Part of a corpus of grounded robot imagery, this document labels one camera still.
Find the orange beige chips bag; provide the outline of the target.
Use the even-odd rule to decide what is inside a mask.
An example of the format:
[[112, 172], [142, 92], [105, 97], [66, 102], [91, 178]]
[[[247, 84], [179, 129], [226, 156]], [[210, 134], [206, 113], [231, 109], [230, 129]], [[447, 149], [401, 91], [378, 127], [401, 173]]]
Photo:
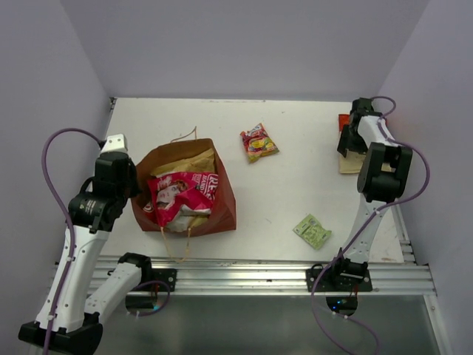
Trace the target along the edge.
[[[341, 119], [341, 115], [338, 117], [339, 123], [339, 137], [342, 128], [345, 124], [348, 124], [349, 115], [344, 115], [345, 119]], [[380, 143], [385, 146], [394, 146], [392, 142], [393, 136], [387, 129], [385, 119], [383, 117], [365, 116], [361, 119], [358, 127], [358, 133], [365, 140], [368, 150], [372, 143]], [[341, 174], [358, 174], [361, 171], [364, 159], [368, 151], [365, 154], [358, 154], [354, 152], [348, 152], [344, 158], [339, 154], [338, 156], [338, 172]]]

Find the pink REAL chips bag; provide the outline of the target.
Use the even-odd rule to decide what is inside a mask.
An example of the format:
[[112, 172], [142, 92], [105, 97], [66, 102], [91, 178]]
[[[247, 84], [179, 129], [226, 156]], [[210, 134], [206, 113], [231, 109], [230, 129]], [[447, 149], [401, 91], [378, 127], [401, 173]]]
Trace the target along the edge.
[[178, 215], [210, 215], [219, 176], [211, 172], [172, 172], [147, 184], [157, 224], [165, 227]]

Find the red white chips bag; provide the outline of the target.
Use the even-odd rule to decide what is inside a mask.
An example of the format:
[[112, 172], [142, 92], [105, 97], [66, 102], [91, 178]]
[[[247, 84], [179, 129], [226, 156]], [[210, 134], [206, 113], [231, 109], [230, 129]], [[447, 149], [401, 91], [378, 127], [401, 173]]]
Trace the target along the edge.
[[[145, 216], [157, 224], [157, 213], [151, 202], [148, 202], [143, 208]], [[193, 210], [182, 205], [174, 219], [166, 224], [166, 228], [171, 232], [184, 232], [188, 229], [200, 226], [206, 222], [210, 216], [211, 209]]]

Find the brown kraft chips bag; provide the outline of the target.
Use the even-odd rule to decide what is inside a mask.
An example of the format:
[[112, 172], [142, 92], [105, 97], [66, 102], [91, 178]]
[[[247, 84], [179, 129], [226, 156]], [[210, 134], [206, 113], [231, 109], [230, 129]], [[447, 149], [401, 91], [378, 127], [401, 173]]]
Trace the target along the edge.
[[192, 157], [164, 164], [153, 169], [151, 176], [160, 177], [174, 172], [210, 172], [215, 173], [214, 150], [207, 149]]

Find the red paper bag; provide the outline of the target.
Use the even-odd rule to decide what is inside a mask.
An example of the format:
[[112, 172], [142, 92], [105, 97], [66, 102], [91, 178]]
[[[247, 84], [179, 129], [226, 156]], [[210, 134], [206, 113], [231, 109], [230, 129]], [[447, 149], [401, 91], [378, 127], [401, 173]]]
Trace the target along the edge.
[[[208, 149], [214, 152], [214, 168], [219, 175], [219, 185], [216, 191], [214, 207], [207, 221], [199, 226], [192, 227], [183, 232], [186, 237], [186, 248], [184, 257], [178, 258], [173, 255], [169, 239], [166, 236], [167, 228], [161, 228], [158, 224], [150, 220], [143, 210], [145, 205], [151, 201], [151, 192], [147, 181], [151, 179], [151, 172], [154, 168], [177, 160], [192, 158]], [[188, 259], [190, 254], [190, 241], [192, 237], [199, 237], [207, 234], [215, 234], [224, 231], [233, 231], [237, 227], [237, 209], [233, 189], [228, 178], [225, 166], [218, 155], [214, 142], [210, 138], [175, 138], [170, 143], [152, 149], [136, 166], [138, 186], [142, 190], [141, 194], [132, 198], [132, 211], [137, 224], [143, 231], [153, 231], [160, 233], [160, 239], [166, 248], [167, 256], [176, 263], [182, 263]]]

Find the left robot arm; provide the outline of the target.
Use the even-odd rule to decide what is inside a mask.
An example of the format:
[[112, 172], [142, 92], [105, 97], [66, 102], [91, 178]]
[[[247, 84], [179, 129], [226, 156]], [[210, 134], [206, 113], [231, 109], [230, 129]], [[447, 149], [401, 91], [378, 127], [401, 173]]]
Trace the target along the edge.
[[101, 250], [127, 201], [139, 193], [135, 165], [125, 152], [103, 152], [95, 174], [68, 206], [64, 249], [46, 302], [35, 320], [20, 327], [18, 338], [63, 354], [93, 354], [103, 326], [136, 288], [152, 285], [151, 260], [125, 253], [108, 279], [88, 292]]

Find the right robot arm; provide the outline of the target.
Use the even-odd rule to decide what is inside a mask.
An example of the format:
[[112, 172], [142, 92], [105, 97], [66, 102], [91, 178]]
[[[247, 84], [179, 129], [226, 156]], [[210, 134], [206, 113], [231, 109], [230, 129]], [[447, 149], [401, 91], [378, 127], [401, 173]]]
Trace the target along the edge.
[[357, 180], [360, 203], [355, 222], [328, 271], [330, 284], [337, 291], [350, 291], [370, 281], [372, 243], [386, 210], [404, 193], [412, 161], [412, 150], [394, 142], [372, 102], [371, 98], [352, 102], [349, 122], [337, 147], [343, 157], [349, 152], [364, 155]]

